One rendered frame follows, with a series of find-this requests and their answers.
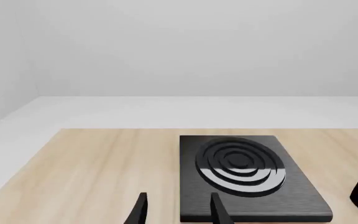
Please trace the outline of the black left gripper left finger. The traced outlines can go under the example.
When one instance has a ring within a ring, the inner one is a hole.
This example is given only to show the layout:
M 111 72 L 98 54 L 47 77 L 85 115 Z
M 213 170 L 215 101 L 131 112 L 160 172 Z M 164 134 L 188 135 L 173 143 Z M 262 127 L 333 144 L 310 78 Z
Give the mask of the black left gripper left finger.
M 141 192 L 124 224 L 145 224 L 147 218 L 147 193 Z

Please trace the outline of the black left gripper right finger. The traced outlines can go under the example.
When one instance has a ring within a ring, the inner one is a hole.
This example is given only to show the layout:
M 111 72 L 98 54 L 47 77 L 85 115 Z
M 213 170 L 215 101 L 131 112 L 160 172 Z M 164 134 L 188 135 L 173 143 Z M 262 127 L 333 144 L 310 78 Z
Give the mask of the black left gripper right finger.
M 234 224 L 216 192 L 211 193 L 210 210 L 213 224 Z

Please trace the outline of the flat black stove plate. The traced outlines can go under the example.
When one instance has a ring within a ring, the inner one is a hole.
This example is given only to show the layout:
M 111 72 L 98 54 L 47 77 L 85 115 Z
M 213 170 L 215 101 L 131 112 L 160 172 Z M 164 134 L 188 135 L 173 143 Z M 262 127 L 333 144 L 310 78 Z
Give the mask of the flat black stove plate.
M 234 222 L 327 223 L 329 205 L 275 136 L 180 136 L 180 220 L 211 222 L 218 194 Z

